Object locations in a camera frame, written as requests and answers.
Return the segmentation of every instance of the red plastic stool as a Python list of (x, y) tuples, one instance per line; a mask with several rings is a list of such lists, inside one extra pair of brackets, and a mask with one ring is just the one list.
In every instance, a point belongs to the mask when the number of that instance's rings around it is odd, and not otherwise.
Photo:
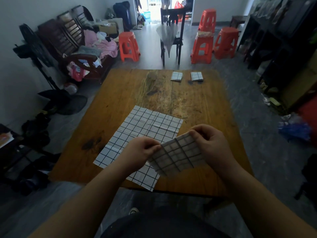
[(235, 56), (237, 42), (239, 38), (239, 30), (233, 27), (223, 27), (217, 36), (213, 51), (216, 59), (222, 59), (228, 55), (231, 58)]
[[(197, 63), (197, 61), (211, 63), (213, 43), (214, 36), (212, 32), (197, 32), (191, 54), (192, 64)], [(204, 55), (199, 55), (199, 51), (204, 51)]]
[(119, 49), (123, 62), (125, 58), (132, 58), (134, 62), (139, 60), (141, 53), (133, 32), (122, 32), (119, 34)]
[(214, 33), (215, 27), (216, 27), (216, 10), (215, 9), (204, 10), (200, 19), (198, 31)]

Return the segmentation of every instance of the finger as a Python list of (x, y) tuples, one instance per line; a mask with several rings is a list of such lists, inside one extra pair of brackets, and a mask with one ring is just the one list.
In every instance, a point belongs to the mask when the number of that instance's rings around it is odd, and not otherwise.
[(150, 137), (142, 137), (143, 138), (143, 142), (145, 144), (145, 147), (150, 147), (150, 146), (154, 146), (154, 145), (160, 145), (161, 143), (153, 138)]
[(145, 150), (146, 154), (148, 155), (148, 157), (151, 157), (153, 154), (155, 154), (157, 151), (159, 151), (162, 148), (162, 146), (159, 145), (154, 145), (148, 149)]
[(197, 144), (201, 144), (206, 141), (196, 130), (192, 129), (189, 131), (189, 134), (193, 137)]
[(191, 129), (197, 131), (198, 133), (204, 134), (208, 139), (213, 136), (216, 131), (218, 131), (216, 128), (207, 124), (198, 124), (194, 127), (191, 127)]

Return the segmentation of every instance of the white grid paper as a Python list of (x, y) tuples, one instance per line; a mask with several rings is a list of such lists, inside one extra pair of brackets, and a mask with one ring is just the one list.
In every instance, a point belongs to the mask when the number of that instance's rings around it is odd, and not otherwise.
[[(136, 105), (93, 163), (105, 168), (134, 137), (148, 136), (162, 144), (170, 141), (177, 136), (182, 123), (180, 118)], [(127, 177), (127, 180), (153, 191), (158, 178), (159, 174), (147, 162), (140, 170)]]
[(192, 81), (203, 81), (203, 75), (201, 72), (191, 72)]
[(189, 133), (162, 144), (162, 149), (156, 152), (149, 162), (161, 176), (172, 176), (184, 169), (206, 164)]
[(183, 73), (178, 73), (178, 72), (173, 72), (171, 81), (177, 81), (180, 82), (182, 81)]

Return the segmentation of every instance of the sneaker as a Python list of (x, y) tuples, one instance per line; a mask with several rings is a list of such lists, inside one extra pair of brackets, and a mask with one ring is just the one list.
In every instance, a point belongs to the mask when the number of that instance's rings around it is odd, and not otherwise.
[(137, 208), (133, 207), (133, 208), (130, 210), (129, 215), (131, 215), (131, 214), (133, 214), (133, 213), (137, 213), (137, 212), (139, 212), (139, 210), (138, 210)]

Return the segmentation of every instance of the standing fan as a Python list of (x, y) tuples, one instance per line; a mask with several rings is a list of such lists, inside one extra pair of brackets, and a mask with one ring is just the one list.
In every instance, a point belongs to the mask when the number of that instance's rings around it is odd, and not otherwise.
[(23, 24), (19, 26), (19, 28), (24, 37), (25, 44), (21, 46), (16, 45), (13, 51), (19, 56), (19, 58), (31, 58), (34, 65), (43, 74), (44, 78), (52, 88), (51, 90), (38, 93), (39, 95), (50, 99), (49, 103), (44, 107), (44, 110), (57, 110), (56, 112), (62, 115), (72, 115), (81, 111), (87, 103), (87, 97), (82, 95), (70, 95), (66, 90), (60, 89), (53, 79), (46, 75), (40, 60), (48, 68), (54, 67), (49, 53), (39, 37), (32, 31), (32, 29), (29, 28), (28, 25)]

